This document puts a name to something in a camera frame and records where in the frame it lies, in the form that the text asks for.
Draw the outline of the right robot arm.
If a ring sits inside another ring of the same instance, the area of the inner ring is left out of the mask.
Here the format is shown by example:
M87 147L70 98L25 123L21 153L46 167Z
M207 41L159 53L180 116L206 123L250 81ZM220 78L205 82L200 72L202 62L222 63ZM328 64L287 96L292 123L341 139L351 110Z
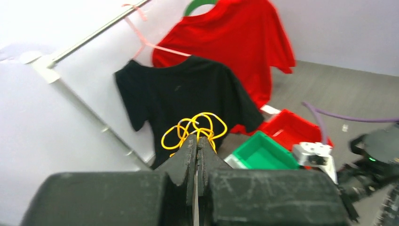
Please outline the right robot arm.
M348 217L358 222L353 204L399 182L399 124L362 134L349 142L361 158L337 171L338 188Z

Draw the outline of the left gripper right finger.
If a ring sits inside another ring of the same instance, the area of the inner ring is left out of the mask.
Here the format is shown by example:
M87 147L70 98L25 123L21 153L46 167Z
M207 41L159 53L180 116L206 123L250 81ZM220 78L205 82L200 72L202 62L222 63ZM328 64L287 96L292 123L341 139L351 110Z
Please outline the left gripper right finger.
M233 169L198 141L201 226L347 226L330 178L315 170Z

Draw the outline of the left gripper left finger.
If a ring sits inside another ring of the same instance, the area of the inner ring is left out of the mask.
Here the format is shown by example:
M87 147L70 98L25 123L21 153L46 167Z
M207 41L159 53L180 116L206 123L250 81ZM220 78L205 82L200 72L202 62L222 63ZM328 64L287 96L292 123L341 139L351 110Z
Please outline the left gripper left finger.
M191 226L197 139L153 171L64 172L49 176L23 226Z

